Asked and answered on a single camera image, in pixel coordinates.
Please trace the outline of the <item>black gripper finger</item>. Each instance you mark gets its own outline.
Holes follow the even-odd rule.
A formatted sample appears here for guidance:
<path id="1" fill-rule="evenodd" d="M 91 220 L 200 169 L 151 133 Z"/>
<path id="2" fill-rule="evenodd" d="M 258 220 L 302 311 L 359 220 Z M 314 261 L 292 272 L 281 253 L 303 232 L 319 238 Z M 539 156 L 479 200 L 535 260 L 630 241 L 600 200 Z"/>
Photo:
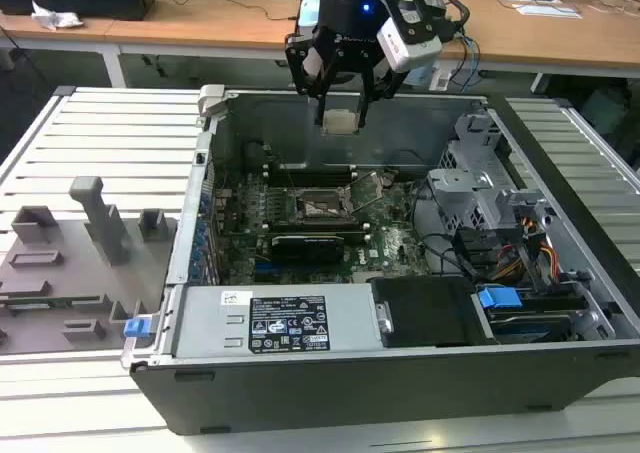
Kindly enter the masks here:
<path id="1" fill-rule="evenodd" d="M 314 123 L 322 126 L 326 96 L 334 80 L 334 62 L 325 65 L 312 40 L 295 33 L 285 37 L 285 56 L 297 93 L 317 101 Z"/>
<path id="2" fill-rule="evenodd" d="M 381 99 L 392 99 L 406 79 L 405 72 L 395 72 L 391 68 L 378 80 L 374 78 L 374 69 L 368 67 L 361 73 L 363 89 L 360 92 L 357 108 L 357 127 L 366 124 L 369 105 Z"/>

